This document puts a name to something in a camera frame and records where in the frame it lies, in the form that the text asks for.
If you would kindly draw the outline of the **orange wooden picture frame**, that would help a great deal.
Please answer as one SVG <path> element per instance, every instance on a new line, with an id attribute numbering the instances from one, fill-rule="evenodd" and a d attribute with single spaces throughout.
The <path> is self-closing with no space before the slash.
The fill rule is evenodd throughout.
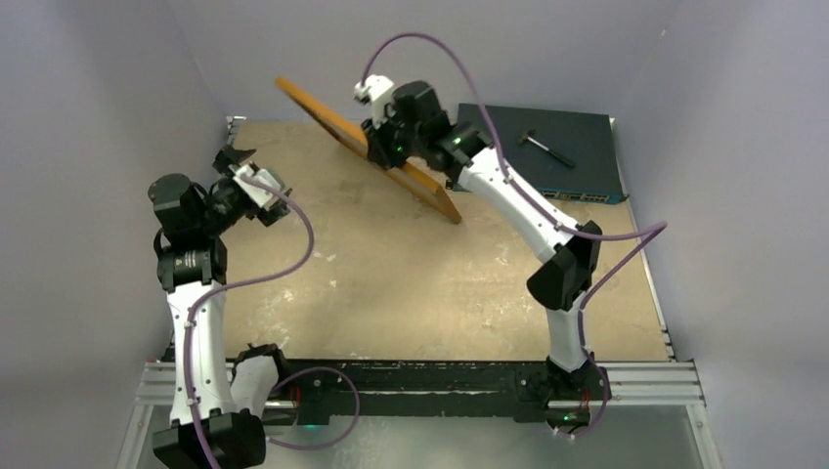
<path id="1" fill-rule="evenodd" d="M 462 217 L 441 183 L 408 162 L 401 168 L 381 169 L 377 164 L 369 161 L 368 141 L 358 124 L 348 121 L 284 77 L 277 77 L 275 84 L 340 144 L 362 158 L 374 169 L 383 172 L 420 201 L 444 215 L 450 222 L 456 225 L 461 223 Z"/>

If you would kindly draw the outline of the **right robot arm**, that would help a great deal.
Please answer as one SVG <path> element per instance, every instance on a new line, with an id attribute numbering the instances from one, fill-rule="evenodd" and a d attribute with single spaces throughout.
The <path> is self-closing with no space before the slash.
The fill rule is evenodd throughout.
<path id="1" fill-rule="evenodd" d="M 361 124 L 371 162 L 392 169 L 419 157 L 485 200 L 521 235 L 541 264 L 526 285 L 546 311 L 548 383 L 563 398 L 583 390 L 589 351 L 578 306 L 592 286 L 600 227 L 581 225 L 552 206 L 499 157 L 490 134 L 472 122 L 452 122 L 428 83 L 397 86 L 371 75 L 355 85 L 354 98 L 371 110 Z"/>

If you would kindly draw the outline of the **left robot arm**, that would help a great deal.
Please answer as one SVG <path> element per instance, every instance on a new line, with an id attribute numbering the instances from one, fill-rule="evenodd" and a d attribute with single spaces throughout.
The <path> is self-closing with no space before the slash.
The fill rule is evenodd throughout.
<path id="1" fill-rule="evenodd" d="M 156 275 L 173 320 L 175 388 L 166 429 L 153 454 L 168 468 L 249 468 L 263 463 L 265 399 L 290 390 L 276 346 L 256 347 L 228 364 L 221 348 L 228 251 L 222 234 L 241 218 L 270 226 L 289 214 L 278 192 L 291 190 L 250 161 L 250 149 L 222 147 L 218 179 L 205 189 L 180 173 L 153 182 L 148 197 L 160 228 Z"/>

